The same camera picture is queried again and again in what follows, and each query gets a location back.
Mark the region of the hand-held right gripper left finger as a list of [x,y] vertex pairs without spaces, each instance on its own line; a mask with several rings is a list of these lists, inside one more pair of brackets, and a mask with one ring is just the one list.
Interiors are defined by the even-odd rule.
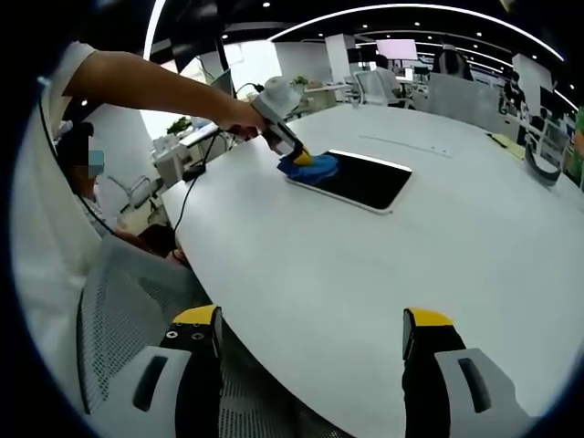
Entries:
[[111,437],[217,437],[222,378],[220,307],[174,318],[111,380],[104,431]]

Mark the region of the person's left hand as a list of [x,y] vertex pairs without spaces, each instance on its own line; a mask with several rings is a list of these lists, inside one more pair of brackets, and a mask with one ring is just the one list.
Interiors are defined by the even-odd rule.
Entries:
[[240,100],[232,101],[216,123],[245,140],[256,138],[266,129],[264,118],[251,104]]

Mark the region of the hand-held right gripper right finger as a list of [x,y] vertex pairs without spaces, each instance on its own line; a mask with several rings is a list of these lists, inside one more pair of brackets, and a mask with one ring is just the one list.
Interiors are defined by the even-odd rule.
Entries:
[[407,437],[521,437],[532,425],[512,380],[445,315],[403,310],[402,360]]

